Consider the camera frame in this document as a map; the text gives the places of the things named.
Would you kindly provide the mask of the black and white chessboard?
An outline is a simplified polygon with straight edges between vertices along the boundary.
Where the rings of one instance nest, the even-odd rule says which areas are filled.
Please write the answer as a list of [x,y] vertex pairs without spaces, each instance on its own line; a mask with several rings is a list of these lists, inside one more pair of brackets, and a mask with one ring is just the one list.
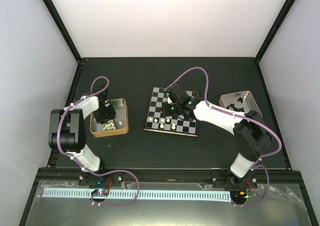
[[196,137],[197,122],[178,115],[164,88],[154,87],[144,130]]

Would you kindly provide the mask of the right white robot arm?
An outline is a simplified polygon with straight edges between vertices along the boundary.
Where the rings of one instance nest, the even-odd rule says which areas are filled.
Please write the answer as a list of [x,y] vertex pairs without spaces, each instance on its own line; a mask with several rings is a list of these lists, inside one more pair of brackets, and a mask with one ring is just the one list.
[[240,116],[255,119],[260,124],[236,118],[231,110],[210,105],[203,98],[189,96],[179,84],[173,84],[164,90],[167,102],[162,109],[165,116],[182,116],[187,120],[198,120],[220,127],[237,139],[238,154],[226,173],[226,181],[231,187],[240,187],[259,156],[272,143],[271,134],[262,127],[263,120],[258,112],[250,110]]

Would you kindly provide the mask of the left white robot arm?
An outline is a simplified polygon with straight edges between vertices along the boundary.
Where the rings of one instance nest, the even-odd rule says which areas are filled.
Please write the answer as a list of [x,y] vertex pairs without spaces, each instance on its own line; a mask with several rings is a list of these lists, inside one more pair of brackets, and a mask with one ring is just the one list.
[[115,119],[115,109],[107,102],[107,96],[108,89],[104,87],[50,113],[49,147],[75,161],[82,171],[90,173],[89,178],[95,185],[103,185],[108,174],[102,160],[87,145],[85,119],[91,114],[98,124]]

